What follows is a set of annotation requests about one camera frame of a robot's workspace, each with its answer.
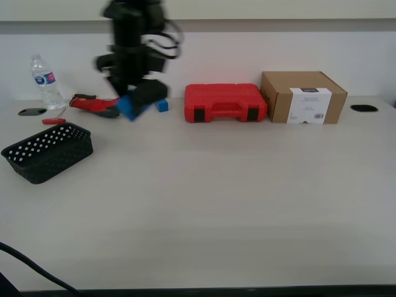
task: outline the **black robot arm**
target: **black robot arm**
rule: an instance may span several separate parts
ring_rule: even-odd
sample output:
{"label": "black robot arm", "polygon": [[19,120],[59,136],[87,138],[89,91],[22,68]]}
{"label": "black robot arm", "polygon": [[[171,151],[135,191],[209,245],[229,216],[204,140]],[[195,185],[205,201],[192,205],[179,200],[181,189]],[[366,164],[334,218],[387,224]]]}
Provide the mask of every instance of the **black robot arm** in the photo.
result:
{"label": "black robot arm", "polygon": [[[151,71],[162,72],[167,59],[179,56],[180,40],[163,32],[170,21],[165,18],[161,1],[112,0],[103,16],[112,20],[114,45],[110,46],[110,50],[113,53],[97,57],[96,68],[100,72],[108,71],[107,79],[120,97],[130,95],[129,86],[134,86],[134,95],[130,100],[135,107],[164,99],[168,87],[157,80],[144,79]],[[167,37],[174,46],[162,46],[155,40],[144,43],[144,35]],[[149,47],[149,43],[166,50],[176,50],[176,54],[161,53]]]}

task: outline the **plastic bottle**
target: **plastic bottle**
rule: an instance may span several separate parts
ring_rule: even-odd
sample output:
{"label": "plastic bottle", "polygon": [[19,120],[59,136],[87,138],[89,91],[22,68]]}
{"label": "plastic bottle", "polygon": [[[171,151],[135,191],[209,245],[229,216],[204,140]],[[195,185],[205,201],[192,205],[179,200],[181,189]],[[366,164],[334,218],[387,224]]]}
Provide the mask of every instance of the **plastic bottle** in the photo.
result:
{"label": "plastic bottle", "polygon": [[32,55],[30,70],[37,86],[41,90],[46,108],[48,110],[60,110],[64,108],[66,103],[58,91],[55,76],[50,65],[39,54]]}

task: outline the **red screwdriver handle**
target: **red screwdriver handle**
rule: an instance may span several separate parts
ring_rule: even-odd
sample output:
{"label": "red screwdriver handle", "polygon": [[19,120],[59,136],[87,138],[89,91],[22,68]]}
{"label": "red screwdriver handle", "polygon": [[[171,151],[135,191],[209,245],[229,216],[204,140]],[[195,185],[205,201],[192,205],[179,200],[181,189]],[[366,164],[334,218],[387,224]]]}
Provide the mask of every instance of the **red screwdriver handle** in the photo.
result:
{"label": "red screwdriver handle", "polygon": [[42,120],[44,125],[59,125],[59,124],[63,124],[66,123],[65,119],[44,119]]}

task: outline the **cardboard box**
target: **cardboard box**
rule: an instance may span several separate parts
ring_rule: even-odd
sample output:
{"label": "cardboard box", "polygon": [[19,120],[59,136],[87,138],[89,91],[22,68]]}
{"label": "cardboard box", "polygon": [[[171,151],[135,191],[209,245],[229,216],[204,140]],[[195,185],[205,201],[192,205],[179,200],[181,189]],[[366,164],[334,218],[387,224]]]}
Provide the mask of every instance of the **cardboard box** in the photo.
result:
{"label": "cardboard box", "polygon": [[261,92],[273,123],[337,124],[348,95],[319,71],[263,72]]}

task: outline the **black plastic basket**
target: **black plastic basket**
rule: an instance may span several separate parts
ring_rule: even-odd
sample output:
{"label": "black plastic basket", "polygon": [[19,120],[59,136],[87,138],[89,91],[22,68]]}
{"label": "black plastic basket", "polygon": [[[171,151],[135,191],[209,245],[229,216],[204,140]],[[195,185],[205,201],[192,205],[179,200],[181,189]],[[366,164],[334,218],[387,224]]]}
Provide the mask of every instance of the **black plastic basket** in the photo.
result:
{"label": "black plastic basket", "polygon": [[2,150],[16,173],[41,184],[93,153],[91,132],[64,123]]}

